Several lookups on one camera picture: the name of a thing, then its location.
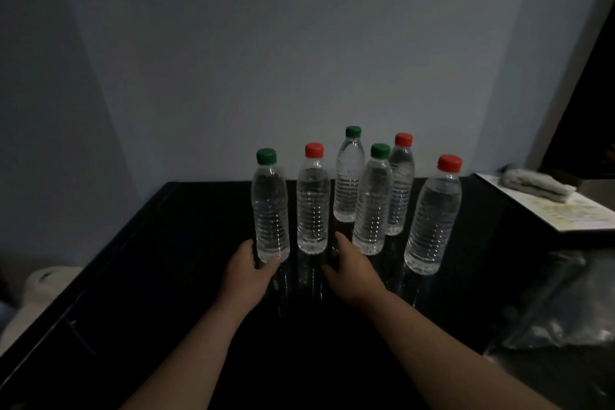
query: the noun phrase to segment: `bottle cap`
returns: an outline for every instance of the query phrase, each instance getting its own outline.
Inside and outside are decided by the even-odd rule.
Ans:
[[[374,159],[386,159],[390,154],[390,146],[384,143],[376,143],[372,145],[372,157]]]
[[[262,166],[272,166],[277,162],[275,149],[262,148],[257,151],[257,161]]]
[[[438,159],[438,168],[442,172],[456,174],[461,170],[461,159],[452,154],[443,154],[440,156],[440,159]]]
[[[346,137],[347,138],[361,138],[361,127],[356,125],[351,125],[346,127]]]
[[[306,157],[319,159],[325,155],[325,147],[320,143],[306,144]]]
[[[395,135],[395,146],[408,148],[412,146],[413,136],[410,133],[398,133]]]

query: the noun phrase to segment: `paper sheet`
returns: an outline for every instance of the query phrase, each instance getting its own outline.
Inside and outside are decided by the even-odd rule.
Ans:
[[[579,193],[573,193],[567,203],[556,203],[547,198],[503,187],[499,184],[500,174],[477,175],[528,208],[559,232],[615,229],[615,212]]]

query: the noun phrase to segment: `green bottle cap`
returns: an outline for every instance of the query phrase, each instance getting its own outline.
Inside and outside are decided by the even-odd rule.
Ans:
[[[372,157],[374,159],[386,159],[390,154],[390,146],[384,143],[376,143],[372,145]]]
[[[346,137],[347,138],[361,138],[361,127],[356,125],[351,125],[346,127]]]
[[[257,151],[257,161],[262,166],[272,166],[277,162],[275,149],[262,148]]]

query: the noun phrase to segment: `water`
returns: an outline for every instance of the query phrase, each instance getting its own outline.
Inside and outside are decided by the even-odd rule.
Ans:
[[[410,147],[395,146],[389,157],[393,172],[393,193],[390,197],[386,235],[401,234],[406,222],[410,190],[414,182],[414,158]]]
[[[297,177],[297,245],[307,254],[325,251],[331,181],[320,159],[306,159]]]
[[[392,188],[388,161],[370,159],[358,189],[357,217],[352,232],[352,243],[363,254],[382,251]]]
[[[284,261],[290,253],[288,193],[277,167],[258,166],[252,179],[252,208],[258,258],[267,262],[273,256],[280,256]]]
[[[358,181],[365,164],[365,152],[359,138],[346,138],[336,162],[333,215],[340,222],[352,222],[357,206]]]
[[[461,184],[456,174],[429,178],[419,194],[404,253],[408,267],[419,274],[434,274],[461,204]]]

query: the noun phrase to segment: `hand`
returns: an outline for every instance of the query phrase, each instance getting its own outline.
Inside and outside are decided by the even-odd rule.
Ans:
[[[323,273],[335,295],[359,310],[365,310],[383,292],[380,276],[372,263],[341,233],[335,232],[340,247],[340,270],[324,265]]]
[[[263,298],[267,285],[280,266],[278,256],[257,269],[252,256],[252,240],[243,242],[226,265],[217,303],[237,313],[241,320]]]

